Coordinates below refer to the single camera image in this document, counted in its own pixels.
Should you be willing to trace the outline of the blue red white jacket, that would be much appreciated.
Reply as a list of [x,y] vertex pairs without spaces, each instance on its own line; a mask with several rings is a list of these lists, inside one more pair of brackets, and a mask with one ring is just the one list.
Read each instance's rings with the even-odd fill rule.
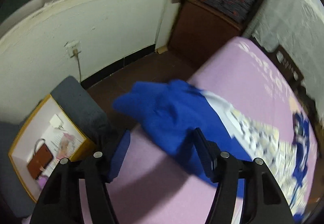
[[261,158],[280,186],[295,221],[306,207],[310,125],[296,100],[289,99],[288,140],[278,128],[245,116],[223,99],[182,80],[137,82],[118,97],[113,107],[141,124],[150,139],[191,174],[209,178],[194,149],[190,132],[205,138],[236,158]]

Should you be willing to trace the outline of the pink bed sheet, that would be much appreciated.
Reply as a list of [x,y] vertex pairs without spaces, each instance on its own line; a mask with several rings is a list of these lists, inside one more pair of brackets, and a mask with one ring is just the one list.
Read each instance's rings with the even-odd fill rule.
[[[252,41],[231,39],[187,83],[213,92],[245,116],[278,128],[283,139],[289,139],[289,99],[298,101],[281,73]],[[311,125],[309,139],[306,204],[317,158]],[[157,146],[140,123],[131,133],[121,172],[108,185],[119,223],[203,223],[215,191],[210,180],[191,174]]]

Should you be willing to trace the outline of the brown leather bag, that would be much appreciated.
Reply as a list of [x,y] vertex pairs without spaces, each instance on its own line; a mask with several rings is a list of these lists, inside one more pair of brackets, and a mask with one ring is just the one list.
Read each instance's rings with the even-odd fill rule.
[[37,180],[41,173],[47,168],[53,160],[52,152],[44,143],[33,155],[27,165],[27,169],[34,180]]

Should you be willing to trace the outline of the yellow framed white box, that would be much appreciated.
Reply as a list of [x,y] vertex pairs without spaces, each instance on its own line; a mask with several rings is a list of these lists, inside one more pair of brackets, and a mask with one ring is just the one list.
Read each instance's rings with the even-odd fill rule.
[[28,163],[45,144],[53,159],[41,169],[40,176],[48,177],[60,158],[71,161],[84,158],[95,144],[65,114],[51,95],[47,95],[31,112],[9,149],[9,159],[20,183],[36,202],[41,193],[40,181],[28,171]]

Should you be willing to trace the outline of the dark wooden chair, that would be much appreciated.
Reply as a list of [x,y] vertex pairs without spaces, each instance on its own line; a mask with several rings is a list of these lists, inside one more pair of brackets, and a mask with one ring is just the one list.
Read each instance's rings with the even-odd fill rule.
[[269,59],[293,90],[301,84],[304,76],[283,46],[278,45],[273,52],[270,52]]

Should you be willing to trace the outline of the brown wooden cabinet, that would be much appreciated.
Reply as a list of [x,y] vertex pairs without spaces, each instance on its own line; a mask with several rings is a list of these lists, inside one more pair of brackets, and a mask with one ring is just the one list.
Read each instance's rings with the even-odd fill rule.
[[199,68],[243,26],[199,0],[184,0],[172,28],[167,48],[194,68]]

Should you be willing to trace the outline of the white lace cloth cover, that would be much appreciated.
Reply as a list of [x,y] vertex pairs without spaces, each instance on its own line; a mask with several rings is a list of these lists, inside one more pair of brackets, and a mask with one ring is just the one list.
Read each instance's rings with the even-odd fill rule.
[[308,94],[323,111],[323,4],[266,0],[252,35],[268,51],[282,45],[304,75]]

